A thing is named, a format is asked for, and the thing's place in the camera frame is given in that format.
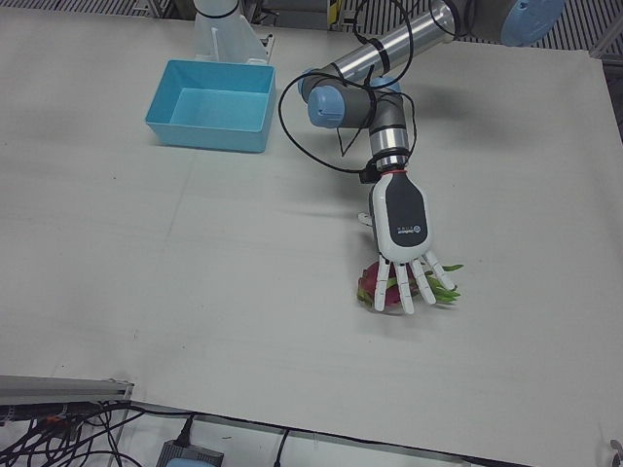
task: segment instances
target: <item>white table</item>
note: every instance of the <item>white table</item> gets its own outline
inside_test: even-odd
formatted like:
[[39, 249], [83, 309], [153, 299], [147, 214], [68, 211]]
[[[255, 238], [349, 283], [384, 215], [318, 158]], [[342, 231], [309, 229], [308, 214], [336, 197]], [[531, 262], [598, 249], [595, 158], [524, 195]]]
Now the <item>white table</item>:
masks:
[[[355, 46], [277, 30], [277, 89]], [[0, 374], [518, 463], [623, 438], [623, 149], [585, 53], [418, 57], [412, 176], [463, 295], [368, 312], [369, 187], [299, 154], [160, 146], [143, 123], [193, 24], [0, 9]], [[335, 154], [296, 95], [301, 140]], [[366, 138], [342, 163], [367, 159]]]

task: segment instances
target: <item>electrical cable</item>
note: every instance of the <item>electrical cable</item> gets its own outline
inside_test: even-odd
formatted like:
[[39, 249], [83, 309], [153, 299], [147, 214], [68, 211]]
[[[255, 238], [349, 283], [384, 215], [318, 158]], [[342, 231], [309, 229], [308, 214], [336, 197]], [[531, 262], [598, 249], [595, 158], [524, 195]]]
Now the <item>electrical cable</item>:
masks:
[[[136, 414], [113, 424], [111, 414], [117, 411], [132, 411], [136, 412]], [[21, 457], [26, 457], [27, 463], [32, 465], [34, 461], [33, 456], [40, 454], [46, 456], [46, 460], [41, 464], [41, 467], [68, 467], [74, 460], [80, 458], [82, 458], [81, 465], [84, 465], [91, 453], [108, 453], [112, 455], [118, 467], [123, 466], [124, 460], [134, 465], [140, 465], [127, 454], [119, 452], [119, 446], [113, 436], [113, 431], [138, 419], [144, 414], [188, 416], [190, 417], [189, 419], [192, 419], [200, 413], [189, 411], [158, 411], [136, 406], [132, 403], [120, 402], [110, 405], [101, 405], [100, 409], [91, 413], [69, 415], [65, 418], [61, 418], [57, 422], [62, 423], [62, 425], [50, 426], [49, 423], [34, 425], [34, 422], [31, 421], [27, 432], [23, 436], [12, 445], [0, 451], [0, 465], [11, 467]], [[86, 438], [82, 438], [82, 426], [84, 424], [89, 424], [94, 428], [101, 429]], [[72, 429], [76, 430], [76, 439], [73, 443], [71, 443], [70, 439]], [[58, 445], [53, 447], [52, 442], [54, 441], [54, 436], [58, 434], [62, 434], [62, 438]], [[106, 436], [110, 449], [92, 450], [93, 442], [101, 436]], [[182, 438], [186, 436], [185, 430], [182, 430], [180, 436]]]
[[[309, 71], [307, 73], [304, 73], [303, 75], [300, 75], [298, 77], [296, 77], [294, 80], [292, 80], [290, 83], [288, 83], [288, 85], [285, 87], [285, 89], [283, 90], [283, 92], [281, 93], [281, 97], [279, 98], [279, 102], [277, 104], [277, 114], [279, 117], [279, 122], [281, 123], [281, 127], [283, 128], [283, 132], [285, 133], [285, 135], [287, 136], [287, 138], [292, 142], [292, 144], [294, 144], [294, 146], [296, 146], [303, 154], [305, 154], [306, 156], [308, 156], [309, 158], [311, 158], [312, 160], [314, 160], [315, 162], [320, 163], [321, 165], [324, 165], [325, 167], [331, 168], [332, 170], [336, 170], [338, 172], [342, 172], [342, 173], [351, 173], [351, 174], [360, 174], [365, 170], [365, 167], [362, 169], [355, 169], [355, 168], [344, 168], [344, 167], [339, 167], [336, 165], [333, 165], [330, 162], [324, 161], [323, 159], [319, 158], [318, 156], [312, 154], [310, 151], [308, 151], [306, 148], [303, 147], [303, 145], [301, 145], [301, 143], [299, 143], [294, 136], [292, 136], [292, 134], [290, 133], [290, 130], [288, 129], [287, 125], [285, 124], [285, 120], [283, 118], [283, 100], [285, 98], [285, 96], [287, 95], [287, 93], [290, 91], [290, 89], [295, 86], [299, 81], [305, 79], [308, 76], [320, 76], [320, 77], [324, 77], [324, 78], [329, 78], [329, 79], [337, 79], [337, 80], [341, 80], [343, 84], [348, 85], [348, 86], [352, 86], [354, 88], [359, 88], [362, 90], [367, 90], [365, 85], [361, 85], [359, 83], [353, 82], [353, 81], [349, 81], [346, 80], [344, 78], [338, 78], [334, 75], [330, 75], [328, 73], [323, 73], [320, 71]], [[393, 94], [399, 94], [403, 97], [405, 97], [409, 103], [411, 104], [411, 109], [412, 109], [412, 125], [413, 125], [413, 132], [414, 132], [414, 141], [413, 144], [411, 146], [411, 149], [409, 150], [409, 157], [411, 157], [411, 155], [413, 154], [415, 147], [416, 147], [416, 143], [418, 140], [418, 130], [416, 127], [416, 105], [415, 102], [413, 100], [413, 98], [409, 95], [406, 94], [404, 92], [397, 92], [397, 91], [393, 91], [393, 90], [383, 90], [381, 92], [381, 94], [386, 94], [386, 95], [393, 95]], [[373, 98], [375, 99], [374, 105], [371, 106], [370, 109], [370, 113], [374, 112], [375, 107], [376, 107], [376, 96], [374, 95], [373, 92], [371, 92], [371, 95], [373, 96]], [[368, 161], [368, 163], [366, 164], [366, 166], [368, 166], [370, 164], [370, 162], [376, 162], [375, 158], [372, 158]]]
[[281, 444], [279, 445], [279, 450], [276, 453], [275, 464], [273, 464], [273, 467], [281, 467], [281, 453], [283, 452], [285, 439], [288, 437], [289, 434], [290, 434], [290, 429], [286, 428], [285, 431], [283, 432], [283, 437], [281, 438]]
[[[369, 43], [370, 40], [366, 39], [365, 37], [363, 37], [361, 34], [359, 34], [359, 32], [357, 31], [357, 19], [359, 16], [359, 13], [363, 10], [363, 7], [365, 5], [367, 5], [369, 2], [369, 0], [363, 0], [362, 2], [360, 2], [355, 10], [355, 14], [354, 14], [354, 18], [353, 18], [353, 23], [352, 23], [352, 30], [353, 33], [355, 35], [355, 37], [357, 38], [357, 40], [361, 43], [361, 44], [366, 44]], [[346, 78], [342, 77], [342, 76], [335, 76], [335, 75], [330, 75], [328, 73], [323, 73], [320, 71], [309, 71], [307, 73], [304, 73], [303, 75], [300, 75], [298, 77], [296, 77], [294, 80], [292, 80], [290, 83], [288, 83], [288, 85], [285, 87], [285, 89], [283, 90], [283, 92], [281, 93], [281, 96], [279, 98], [279, 102], [277, 104], [277, 113], [279, 116], [279, 122], [281, 123], [281, 127], [283, 128], [283, 132], [285, 133], [286, 137], [290, 140], [290, 142], [297, 148], [299, 149], [299, 151], [301, 151], [303, 154], [305, 154], [306, 156], [308, 156], [310, 159], [312, 159], [315, 162], [320, 163], [321, 165], [324, 165], [325, 167], [331, 168], [332, 170], [336, 170], [338, 172], [342, 172], [342, 173], [348, 173], [348, 174], [358, 174], [361, 177], [361, 174], [364, 173], [370, 166], [372, 162], [376, 162], [375, 158], [371, 158], [366, 165], [363, 168], [360, 169], [354, 169], [354, 168], [345, 168], [345, 167], [339, 167], [336, 166], [330, 162], [327, 162], [323, 159], [321, 159], [320, 157], [312, 154], [310, 151], [308, 151], [306, 148], [303, 147], [303, 145], [301, 145], [292, 135], [292, 133], [289, 131], [289, 129], [287, 128], [287, 125], [285, 124], [285, 120], [283, 118], [283, 100], [285, 98], [285, 96], [287, 95], [287, 93], [292, 89], [292, 87], [294, 85], [296, 85], [299, 81], [305, 79], [308, 76], [320, 76], [320, 77], [324, 77], [327, 78], [329, 80], [339, 80], [344, 86], [351, 86], [354, 88], [358, 88], [361, 90], [365, 90], [368, 92], [368, 94], [370, 95], [370, 99], [371, 99], [371, 106], [370, 106], [370, 110], [368, 112], [368, 115], [366, 116], [366, 118], [363, 120], [363, 123], [361, 124], [361, 126], [357, 129], [356, 134], [352, 137], [351, 141], [348, 143], [348, 145], [346, 146], [346, 148], [344, 148], [344, 144], [342, 141], [342, 136], [338, 133], [338, 141], [340, 144], [340, 151], [341, 151], [341, 155], [342, 157], [344, 157], [348, 151], [348, 149], [350, 149], [350, 147], [354, 144], [355, 140], [357, 139], [357, 137], [359, 136], [359, 134], [361, 133], [361, 130], [367, 126], [372, 118], [372, 116], [374, 116], [374, 113], [376, 112], [376, 95], [375, 95], [375, 91], [376, 90], [384, 90], [385, 93], [394, 93], [394, 94], [400, 94], [402, 96], [407, 96], [407, 94], [403, 93], [403, 92], [395, 92], [395, 91], [390, 91], [390, 90], [386, 90], [388, 87], [390, 87], [391, 85], [398, 83], [407, 73], [407, 71], [409, 70], [411, 63], [413, 61], [413, 57], [414, 57], [414, 53], [415, 53], [415, 46], [414, 46], [414, 34], [413, 34], [413, 28], [411, 26], [411, 22], [410, 22], [410, 13], [418, 6], [418, 4], [420, 3], [420, 0], [418, 0], [418, 2], [416, 2], [416, 5], [414, 5], [414, 7], [412, 7], [411, 11], [408, 13], [405, 8], [402, 6], [402, 4], [398, 1], [398, 0], [390, 0], [390, 3], [393, 4], [398, 11], [400, 12], [400, 17], [401, 17], [401, 21], [405, 22], [405, 26], [407, 28], [407, 32], [409, 35], [409, 55], [407, 58], [407, 61], [405, 63], [405, 66], [403, 67], [403, 69], [401, 70], [401, 72], [395, 77], [393, 78], [391, 81], [389, 81], [388, 83], [384, 83], [382, 85], [378, 85], [378, 86], [371, 86], [370, 85], [370, 78], [371, 75], [374, 71], [374, 68], [371, 66], [370, 70], [368, 71], [368, 76], [364, 82], [363, 85], [358, 84], [354, 81], [350, 81], [347, 80]], [[416, 145], [416, 141], [417, 141], [417, 130], [415, 127], [415, 102], [413, 101], [413, 99], [410, 96], [407, 96], [411, 105], [412, 105], [412, 116], [413, 116], [413, 124], [414, 124], [414, 143], [412, 146], [412, 149], [409, 152], [409, 157], [411, 157], [411, 155], [413, 154], [413, 151], [415, 149], [415, 145]]]

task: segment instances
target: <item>blue plastic bin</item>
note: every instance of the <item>blue plastic bin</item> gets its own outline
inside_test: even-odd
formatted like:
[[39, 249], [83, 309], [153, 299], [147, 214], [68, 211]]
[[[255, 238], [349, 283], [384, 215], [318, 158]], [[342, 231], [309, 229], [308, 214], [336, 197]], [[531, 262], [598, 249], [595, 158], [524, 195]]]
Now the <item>blue plastic bin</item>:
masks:
[[275, 95], [269, 65], [171, 60], [145, 122], [165, 144], [261, 153]]

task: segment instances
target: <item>metal frame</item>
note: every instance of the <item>metal frame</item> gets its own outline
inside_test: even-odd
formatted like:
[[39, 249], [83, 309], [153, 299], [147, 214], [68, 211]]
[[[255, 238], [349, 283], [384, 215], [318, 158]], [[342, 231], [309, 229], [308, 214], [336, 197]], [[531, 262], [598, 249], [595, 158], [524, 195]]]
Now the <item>metal frame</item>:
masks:
[[0, 376], [0, 406], [127, 400], [126, 381]]
[[602, 38], [590, 50], [592, 58], [603, 58], [606, 51], [614, 43], [614, 41], [623, 34], [623, 11], [621, 11], [616, 19], [610, 24], [604, 32]]

